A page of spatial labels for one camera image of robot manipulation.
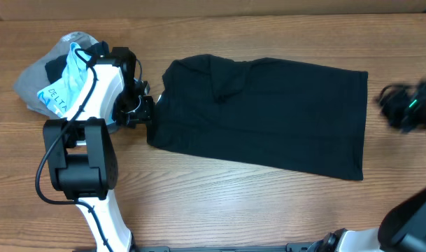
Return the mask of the black t-shirt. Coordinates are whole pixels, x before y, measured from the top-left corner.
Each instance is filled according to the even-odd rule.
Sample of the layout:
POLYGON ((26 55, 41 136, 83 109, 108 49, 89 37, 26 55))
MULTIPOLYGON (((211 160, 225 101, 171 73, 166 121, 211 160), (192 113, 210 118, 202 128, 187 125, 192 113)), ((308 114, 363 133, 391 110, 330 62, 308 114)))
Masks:
POLYGON ((147 141, 162 150, 361 181, 365 71, 196 55, 171 63, 147 141))

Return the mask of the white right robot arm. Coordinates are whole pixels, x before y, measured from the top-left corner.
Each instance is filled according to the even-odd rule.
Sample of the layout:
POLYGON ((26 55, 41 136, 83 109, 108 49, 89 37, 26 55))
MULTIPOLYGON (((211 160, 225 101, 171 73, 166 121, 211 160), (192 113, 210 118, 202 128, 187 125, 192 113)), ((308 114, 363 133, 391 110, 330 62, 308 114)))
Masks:
MULTIPOLYGON (((389 85, 376 101, 389 126, 403 133, 426 130, 426 80, 417 85, 389 85)), ((378 228, 340 229, 313 243, 308 250, 426 252, 426 187, 388 212, 378 228)))

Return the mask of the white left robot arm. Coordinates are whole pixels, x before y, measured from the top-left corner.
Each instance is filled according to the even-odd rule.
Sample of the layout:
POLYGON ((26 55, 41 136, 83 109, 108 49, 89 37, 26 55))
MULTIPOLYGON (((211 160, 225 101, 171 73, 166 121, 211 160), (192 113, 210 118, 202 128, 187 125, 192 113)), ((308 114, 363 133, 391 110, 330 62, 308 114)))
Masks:
POLYGON ((84 216, 96 251, 135 251, 132 231, 125 225, 115 197, 118 162, 107 127, 150 125, 155 105, 147 82, 134 77, 140 62, 133 54, 93 57, 88 61, 88 86, 68 118, 43 126, 47 166, 63 205, 74 205, 84 216))

